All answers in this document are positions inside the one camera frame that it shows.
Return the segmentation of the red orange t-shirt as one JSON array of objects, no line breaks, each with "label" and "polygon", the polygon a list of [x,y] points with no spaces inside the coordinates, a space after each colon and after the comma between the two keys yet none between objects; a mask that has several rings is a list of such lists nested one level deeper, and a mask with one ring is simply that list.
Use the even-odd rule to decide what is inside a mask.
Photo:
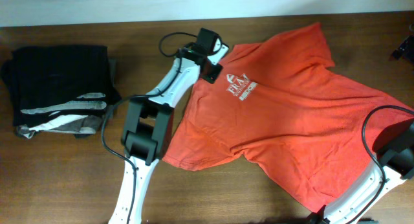
[{"label": "red orange t-shirt", "polygon": [[199,80],[164,160],[203,170],[239,157],[258,164],[315,212],[338,199],[377,148],[413,120],[392,96],[331,71],[319,24],[236,45],[213,84]]}]

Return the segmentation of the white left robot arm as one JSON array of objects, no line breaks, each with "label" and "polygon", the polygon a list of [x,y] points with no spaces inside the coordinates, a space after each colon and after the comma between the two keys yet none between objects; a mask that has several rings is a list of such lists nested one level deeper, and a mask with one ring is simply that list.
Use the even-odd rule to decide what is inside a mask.
[{"label": "white left robot arm", "polygon": [[145,95],[131,95],[110,108],[109,114],[128,104],[121,135],[124,153],[110,153],[125,162],[124,175],[110,224],[141,223],[142,207],[151,176],[166,154],[172,137],[175,106],[199,79],[212,84],[219,76],[220,60],[229,50],[218,33],[201,28],[195,41],[170,54],[173,64],[160,83]]}]

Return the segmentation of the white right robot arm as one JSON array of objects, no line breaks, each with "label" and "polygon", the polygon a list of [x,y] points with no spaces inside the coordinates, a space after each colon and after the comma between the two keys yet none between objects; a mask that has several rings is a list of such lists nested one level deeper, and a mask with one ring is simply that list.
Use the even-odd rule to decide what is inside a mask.
[{"label": "white right robot arm", "polygon": [[372,151],[366,141],[369,119],[377,112],[392,109],[413,116],[413,111],[396,105],[378,106],[365,117],[361,138],[370,163],[362,175],[340,196],[303,222],[311,224],[374,223],[362,216],[390,190],[413,178],[413,122],[383,147]]}]

